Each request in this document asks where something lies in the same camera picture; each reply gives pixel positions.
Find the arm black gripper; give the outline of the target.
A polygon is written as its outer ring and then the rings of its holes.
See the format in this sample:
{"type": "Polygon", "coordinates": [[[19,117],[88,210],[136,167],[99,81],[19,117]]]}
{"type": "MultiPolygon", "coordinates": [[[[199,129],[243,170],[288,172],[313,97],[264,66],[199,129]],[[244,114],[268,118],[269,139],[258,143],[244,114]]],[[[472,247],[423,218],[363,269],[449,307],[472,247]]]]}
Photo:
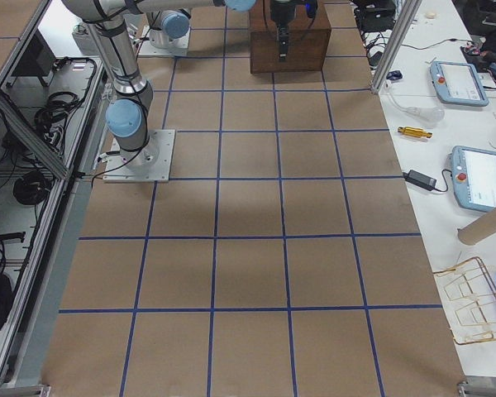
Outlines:
{"type": "Polygon", "coordinates": [[[270,1],[270,19],[277,27],[279,61],[286,61],[289,52],[289,23],[295,18],[294,1],[270,1]]]}

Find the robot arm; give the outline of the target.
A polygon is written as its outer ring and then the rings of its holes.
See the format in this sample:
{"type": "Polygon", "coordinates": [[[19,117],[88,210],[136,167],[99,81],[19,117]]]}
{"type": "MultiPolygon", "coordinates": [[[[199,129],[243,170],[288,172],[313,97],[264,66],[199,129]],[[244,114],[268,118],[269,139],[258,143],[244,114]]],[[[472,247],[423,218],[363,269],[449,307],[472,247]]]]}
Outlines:
{"type": "Polygon", "coordinates": [[[107,127],[120,148],[122,165],[127,168],[150,167],[158,151],[151,142],[148,112],[153,90],[136,60],[128,36],[125,14],[152,13],[163,22],[180,17],[185,9],[195,7],[228,7],[247,12],[254,1],[65,1],[64,5],[87,25],[104,67],[112,73],[117,100],[106,111],[107,127]]]}
{"type": "Polygon", "coordinates": [[[143,33],[145,56],[186,56],[192,10],[196,7],[228,7],[247,12],[255,1],[164,1],[145,15],[149,30],[143,33]]]}

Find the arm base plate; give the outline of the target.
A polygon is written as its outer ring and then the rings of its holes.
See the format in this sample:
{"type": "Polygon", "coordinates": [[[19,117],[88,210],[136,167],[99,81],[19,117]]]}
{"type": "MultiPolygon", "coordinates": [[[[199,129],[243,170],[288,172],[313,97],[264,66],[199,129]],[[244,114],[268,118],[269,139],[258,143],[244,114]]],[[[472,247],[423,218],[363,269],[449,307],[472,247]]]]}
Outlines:
{"type": "Polygon", "coordinates": [[[107,158],[107,173],[102,177],[109,183],[138,183],[138,182],[168,182],[172,164],[175,130],[149,130],[148,145],[128,164],[132,158],[130,152],[120,153],[120,147],[115,138],[112,139],[112,151],[116,155],[107,158]]]}
{"type": "Polygon", "coordinates": [[[180,38],[171,38],[162,31],[144,25],[137,44],[139,57],[185,57],[188,53],[190,30],[180,38]]]}

